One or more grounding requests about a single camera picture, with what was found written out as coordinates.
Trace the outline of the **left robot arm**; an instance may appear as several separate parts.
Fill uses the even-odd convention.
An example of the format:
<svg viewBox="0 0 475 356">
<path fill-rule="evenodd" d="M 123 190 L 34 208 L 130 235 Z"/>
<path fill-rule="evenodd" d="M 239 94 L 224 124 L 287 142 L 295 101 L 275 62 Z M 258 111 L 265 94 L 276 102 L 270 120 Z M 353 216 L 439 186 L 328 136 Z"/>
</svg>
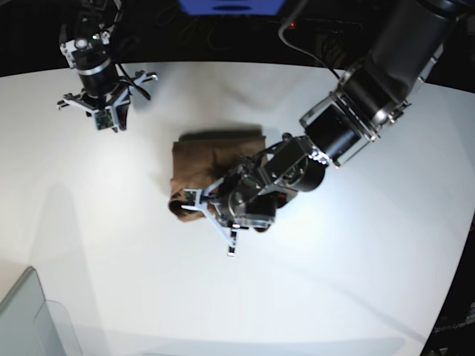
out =
<svg viewBox="0 0 475 356">
<path fill-rule="evenodd" d="M 328 166 L 348 162 L 398 120 L 473 9 L 472 1 L 399 1 L 369 53 L 301 117 L 303 135 L 285 133 L 205 188 L 186 188 L 182 208 L 208 219 L 233 256 L 239 230 L 266 231 L 278 209 L 322 183 Z"/>
</svg>

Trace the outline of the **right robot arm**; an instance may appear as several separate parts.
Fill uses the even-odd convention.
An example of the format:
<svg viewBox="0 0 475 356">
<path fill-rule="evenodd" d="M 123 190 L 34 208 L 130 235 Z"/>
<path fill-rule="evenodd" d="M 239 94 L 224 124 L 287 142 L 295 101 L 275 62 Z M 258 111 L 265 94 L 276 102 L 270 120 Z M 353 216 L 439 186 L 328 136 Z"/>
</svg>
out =
<svg viewBox="0 0 475 356">
<path fill-rule="evenodd" d="M 89 116 L 130 103 L 130 90 L 135 89 L 145 99 L 150 94 L 143 82 L 157 79 L 155 73 L 138 72 L 129 76 L 111 42 L 124 6 L 122 1 L 81 1 L 76 24 L 70 30 L 63 24 L 59 34 L 59 49 L 69 68 L 78 75 L 82 89 L 78 94 L 66 93 L 57 108 L 76 107 Z"/>
</svg>

